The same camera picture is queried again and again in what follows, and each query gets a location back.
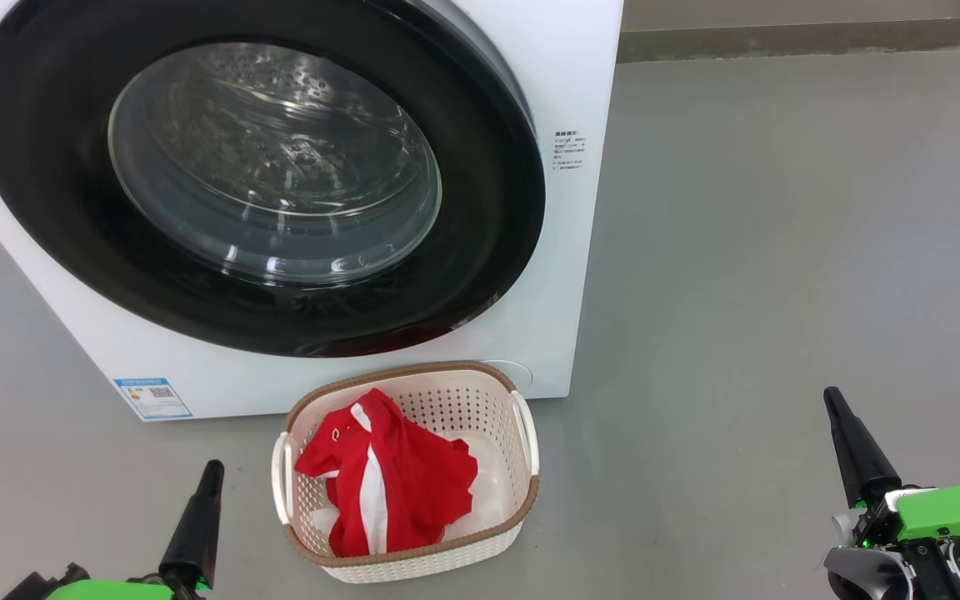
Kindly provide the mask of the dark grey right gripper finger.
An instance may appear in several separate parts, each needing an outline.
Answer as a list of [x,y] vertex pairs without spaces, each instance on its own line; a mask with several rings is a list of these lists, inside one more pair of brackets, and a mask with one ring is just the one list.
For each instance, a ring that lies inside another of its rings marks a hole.
[[902,479],[838,387],[824,388],[823,401],[847,504],[873,508],[901,488]]

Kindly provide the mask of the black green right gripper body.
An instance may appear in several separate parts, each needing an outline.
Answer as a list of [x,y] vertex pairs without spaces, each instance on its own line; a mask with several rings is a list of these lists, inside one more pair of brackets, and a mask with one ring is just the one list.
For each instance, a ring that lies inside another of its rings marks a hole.
[[856,508],[856,549],[873,561],[857,599],[960,599],[960,485],[903,487]]

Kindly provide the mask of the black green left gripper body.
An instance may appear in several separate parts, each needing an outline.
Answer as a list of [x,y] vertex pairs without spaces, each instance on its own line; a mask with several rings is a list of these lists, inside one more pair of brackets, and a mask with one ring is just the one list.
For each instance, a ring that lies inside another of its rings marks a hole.
[[126,580],[92,578],[76,563],[69,563],[61,577],[28,574],[5,595],[5,599],[205,599],[213,589],[209,578],[184,568],[153,572]]

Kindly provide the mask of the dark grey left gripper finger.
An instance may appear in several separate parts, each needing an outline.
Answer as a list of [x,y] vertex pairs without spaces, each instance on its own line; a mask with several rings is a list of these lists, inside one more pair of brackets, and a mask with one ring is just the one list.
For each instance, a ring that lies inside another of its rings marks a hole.
[[184,508],[159,565],[159,574],[170,588],[213,588],[224,476],[224,464],[210,460]]

